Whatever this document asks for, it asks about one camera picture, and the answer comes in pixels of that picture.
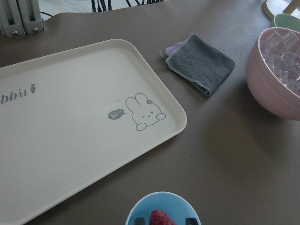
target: bunny illustration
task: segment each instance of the bunny illustration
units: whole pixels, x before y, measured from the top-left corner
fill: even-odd
[[[142,131],[166,117],[160,108],[143,93],[137,93],[135,97],[127,98],[126,106],[132,113],[131,116],[136,123],[137,131]]]

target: white floor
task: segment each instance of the white floor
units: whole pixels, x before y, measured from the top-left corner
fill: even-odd
[[[91,6],[91,0],[38,0],[40,11],[48,13],[50,15],[56,15],[58,13],[64,13],[64,12],[78,12],[78,13],[91,13],[92,12],[92,6]],[[130,5],[137,6],[137,3],[135,0],[129,0]],[[128,7],[128,4],[126,3],[126,0],[111,0],[111,6],[112,9],[119,9],[119,8],[126,8]],[[41,14],[42,18],[44,20],[49,19],[50,17]]]

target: cloth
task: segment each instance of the cloth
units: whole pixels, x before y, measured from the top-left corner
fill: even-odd
[[[166,48],[162,57],[171,70],[206,96],[211,96],[235,67],[232,59],[195,34]]]

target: green cup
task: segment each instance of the green cup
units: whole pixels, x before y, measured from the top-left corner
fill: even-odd
[[[280,13],[274,16],[270,27],[283,27],[300,32],[300,19],[289,14]]]

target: pink bowl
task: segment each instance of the pink bowl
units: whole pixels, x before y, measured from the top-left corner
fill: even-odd
[[[286,34],[289,29],[272,27],[264,30],[252,48],[246,67],[248,87],[258,101],[269,112],[289,120],[300,120],[300,97],[285,87],[268,68],[259,48],[260,41],[277,31]],[[300,39],[300,33],[293,31]]]

